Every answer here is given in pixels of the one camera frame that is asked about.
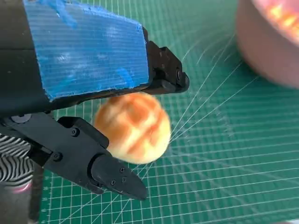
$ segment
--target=blue tape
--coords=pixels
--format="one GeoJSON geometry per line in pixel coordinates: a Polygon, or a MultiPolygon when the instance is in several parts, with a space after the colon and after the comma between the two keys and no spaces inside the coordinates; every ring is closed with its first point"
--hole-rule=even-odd
{"type": "Polygon", "coordinates": [[[142,25],[101,7],[24,0],[50,101],[149,81],[142,25]]]}

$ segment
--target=striped fabric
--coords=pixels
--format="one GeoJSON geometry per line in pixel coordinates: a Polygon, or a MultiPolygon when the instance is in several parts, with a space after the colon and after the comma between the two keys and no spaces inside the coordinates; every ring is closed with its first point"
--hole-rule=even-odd
{"type": "Polygon", "coordinates": [[[28,186],[33,176],[33,162],[26,156],[30,144],[0,134],[0,184],[12,190],[28,186]]]}

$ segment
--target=bread bun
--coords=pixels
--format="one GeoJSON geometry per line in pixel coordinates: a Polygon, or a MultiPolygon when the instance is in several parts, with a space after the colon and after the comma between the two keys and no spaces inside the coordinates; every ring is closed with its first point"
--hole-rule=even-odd
{"type": "Polygon", "coordinates": [[[171,136],[167,113],[146,93],[110,98],[96,113],[94,127],[107,136],[114,157],[134,164],[162,156],[171,136]]]}

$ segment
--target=green cutting mat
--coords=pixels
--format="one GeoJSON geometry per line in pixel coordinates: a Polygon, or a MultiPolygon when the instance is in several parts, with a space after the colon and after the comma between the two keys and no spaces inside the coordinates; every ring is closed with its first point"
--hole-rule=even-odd
{"type": "MultiPolygon", "coordinates": [[[[172,120],[167,153],[132,166],[145,202],[101,196],[46,173],[41,223],[270,223],[299,217],[299,91],[257,77],[235,45],[236,0],[107,0],[183,61],[188,92],[158,96],[172,120]]],[[[100,100],[58,111],[92,122],[100,100]]]]}

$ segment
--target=pink container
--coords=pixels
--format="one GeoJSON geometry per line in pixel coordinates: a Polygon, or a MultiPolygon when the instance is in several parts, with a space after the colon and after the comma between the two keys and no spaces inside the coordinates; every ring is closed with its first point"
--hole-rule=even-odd
{"type": "Polygon", "coordinates": [[[245,61],[261,76],[299,88],[299,39],[289,35],[266,15],[275,2],[299,14],[299,0],[239,0],[236,34],[245,61]]]}

